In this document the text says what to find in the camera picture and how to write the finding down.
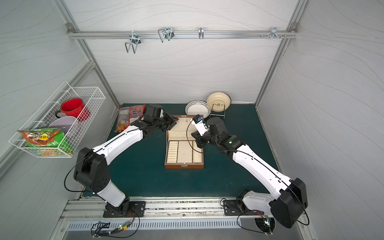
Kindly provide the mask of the wooden jewelry box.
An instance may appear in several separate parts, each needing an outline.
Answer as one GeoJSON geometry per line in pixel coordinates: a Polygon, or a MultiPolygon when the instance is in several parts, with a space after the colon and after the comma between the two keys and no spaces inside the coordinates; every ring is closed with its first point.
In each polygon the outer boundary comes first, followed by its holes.
{"type": "Polygon", "coordinates": [[[192,133],[197,129],[192,125],[193,115],[176,116],[176,125],[167,131],[166,169],[203,169],[204,153],[197,147],[192,133]]]}

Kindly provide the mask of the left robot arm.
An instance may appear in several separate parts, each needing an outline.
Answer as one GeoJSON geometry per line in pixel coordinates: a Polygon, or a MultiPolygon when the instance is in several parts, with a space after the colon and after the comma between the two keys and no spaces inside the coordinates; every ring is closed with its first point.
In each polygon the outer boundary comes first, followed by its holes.
{"type": "Polygon", "coordinates": [[[145,112],[125,130],[107,142],[78,153],[73,178],[75,181],[98,195],[109,206],[119,209],[129,204],[127,197],[111,180],[109,165],[126,149],[141,141],[156,130],[164,133],[177,124],[173,117],[161,105],[146,106],[145,112]]]}

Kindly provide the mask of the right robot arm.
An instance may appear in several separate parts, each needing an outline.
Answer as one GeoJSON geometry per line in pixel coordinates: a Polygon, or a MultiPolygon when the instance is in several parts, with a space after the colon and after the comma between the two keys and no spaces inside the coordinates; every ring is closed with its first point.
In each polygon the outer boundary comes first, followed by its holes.
{"type": "Polygon", "coordinates": [[[211,144],[231,158],[235,163],[251,173],[270,193],[268,197],[256,197],[251,191],[245,192],[240,201],[250,211],[266,211],[286,228],[291,228],[308,207],[305,183],[296,178],[292,180],[282,174],[261,157],[238,136],[229,134],[224,122],[219,117],[207,121],[202,116],[193,117],[191,123],[197,129],[191,134],[197,147],[203,149],[211,144]]]}

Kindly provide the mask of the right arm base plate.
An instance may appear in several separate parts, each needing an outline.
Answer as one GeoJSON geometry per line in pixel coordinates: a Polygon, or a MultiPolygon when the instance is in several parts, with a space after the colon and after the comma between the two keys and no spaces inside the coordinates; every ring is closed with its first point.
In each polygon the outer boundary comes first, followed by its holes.
{"type": "Polygon", "coordinates": [[[225,198],[220,200],[220,205],[224,209],[225,216],[261,216],[265,212],[257,210],[249,210],[242,201],[227,200],[225,198]]]}

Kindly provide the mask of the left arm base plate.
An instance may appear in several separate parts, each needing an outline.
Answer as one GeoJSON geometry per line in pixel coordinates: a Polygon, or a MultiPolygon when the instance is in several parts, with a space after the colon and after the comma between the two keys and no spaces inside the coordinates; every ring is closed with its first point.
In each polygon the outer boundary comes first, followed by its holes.
{"type": "Polygon", "coordinates": [[[114,207],[107,203],[103,213],[104,218],[133,218],[144,216],[146,207],[145,201],[125,201],[119,207],[114,207]]]}

